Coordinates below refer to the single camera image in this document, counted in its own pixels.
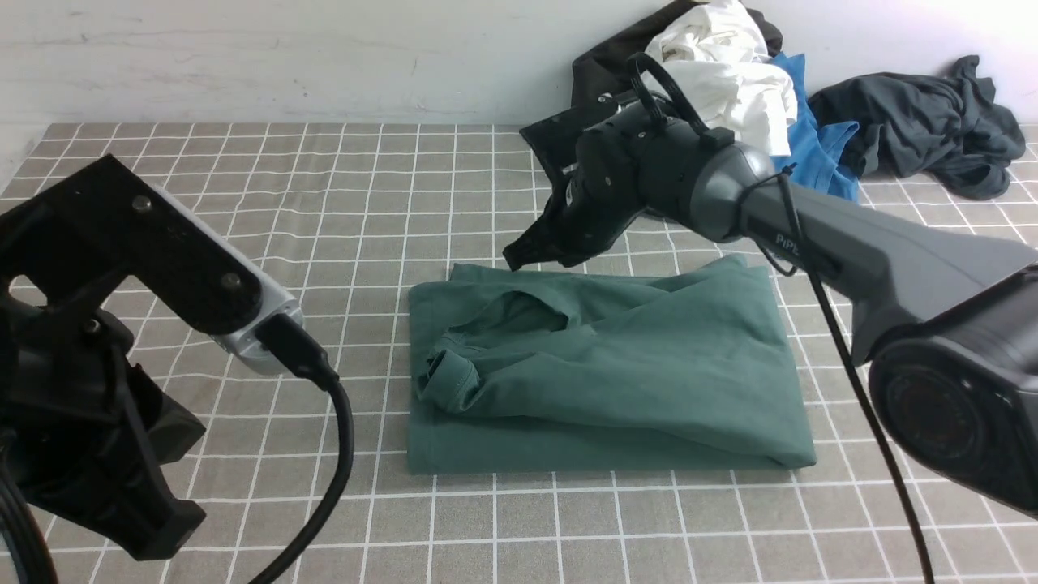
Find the white wall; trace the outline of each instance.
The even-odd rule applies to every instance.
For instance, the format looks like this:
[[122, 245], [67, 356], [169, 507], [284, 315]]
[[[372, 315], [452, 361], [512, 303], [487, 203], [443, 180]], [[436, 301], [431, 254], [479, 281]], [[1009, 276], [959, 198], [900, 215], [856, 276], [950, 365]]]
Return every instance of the white wall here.
[[[812, 87], [978, 52], [1038, 121], [1035, 2], [746, 1], [808, 53]], [[568, 104], [573, 57], [663, 3], [0, 0], [0, 123], [525, 122]]]

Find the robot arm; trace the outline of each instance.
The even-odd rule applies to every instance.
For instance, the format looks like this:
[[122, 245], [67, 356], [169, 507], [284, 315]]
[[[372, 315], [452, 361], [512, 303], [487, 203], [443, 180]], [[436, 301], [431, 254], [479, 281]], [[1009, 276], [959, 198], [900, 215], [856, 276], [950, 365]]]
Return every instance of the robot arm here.
[[[580, 133], [575, 170], [548, 172], [564, 178], [506, 247], [510, 267], [579, 263], [647, 208], [804, 267], [770, 159], [657, 101], [671, 113], [663, 123], [635, 103]], [[524, 130], [542, 164], [552, 157], [539, 144], [572, 133], [552, 130], [569, 117]], [[852, 303], [852, 362], [872, 362], [872, 402], [891, 436], [936, 472], [1038, 517], [1038, 251], [789, 187], [816, 273]]]
[[[46, 306], [10, 296], [20, 276]], [[196, 503], [172, 495], [160, 466], [183, 457], [206, 428], [130, 365], [133, 335], [101, 310], [129, 276], [256, 372], [288, 370], [329, 393], [339, 441], [334, 476], [303, 529], [253, 581], [272, 582], [346, 486], [346, 393], [289, 291], [111, 156], [0, 215], [0, 531], [19, 576], [55, 581], [25, 502], [137, 560], [172, 557], [204, 519]]]

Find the blue shirt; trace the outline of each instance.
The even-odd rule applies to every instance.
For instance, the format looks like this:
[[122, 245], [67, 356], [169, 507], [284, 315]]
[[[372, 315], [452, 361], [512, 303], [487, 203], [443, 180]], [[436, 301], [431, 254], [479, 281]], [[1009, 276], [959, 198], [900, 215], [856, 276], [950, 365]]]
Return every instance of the blue shirt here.
[[857, 177], [840, 165], [847, 140], [857, 131], [857, 121], [843, 121], [819, 128], [815, 114], [808, 106], [803, 84], [803, 55], [778, 53], [771, 64], [777, 65], [793, 79], [796, 91], [796, 122], [789, 127], [790, 156], [772, 156], [775, 168], [796, 163], [790, 179], [794, 183], [841, 198], [857, 202]]

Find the white shirt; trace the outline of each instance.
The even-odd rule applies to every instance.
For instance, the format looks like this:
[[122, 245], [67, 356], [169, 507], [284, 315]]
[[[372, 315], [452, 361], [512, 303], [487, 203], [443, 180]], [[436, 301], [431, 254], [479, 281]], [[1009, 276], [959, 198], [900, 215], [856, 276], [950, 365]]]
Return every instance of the white shirt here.
[[[796, 121], [796, 92], [785, 71], [768, 64], [764, 35], [737, 0], [714, 0], [674, 21], [645, 51], [663, 63], [707, 126], [771, 156], [789, 156], [787, 128]], [[646, 73], [649, 89], [661, 91]]]

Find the screw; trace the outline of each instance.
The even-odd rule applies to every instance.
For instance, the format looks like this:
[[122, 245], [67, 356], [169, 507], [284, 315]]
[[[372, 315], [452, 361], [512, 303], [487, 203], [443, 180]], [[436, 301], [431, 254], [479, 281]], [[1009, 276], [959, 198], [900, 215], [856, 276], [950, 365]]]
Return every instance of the screw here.
[[152, 210], [152, 199], [144, 196], [143, 194], [138, 194], [133, 199], [133, 210], [138, 213], [147, 213]]
[[220, 278], [220, 285], [224, 289], [238, 289], [242, 286], [242, 278], [237, 273], [228, 271]]

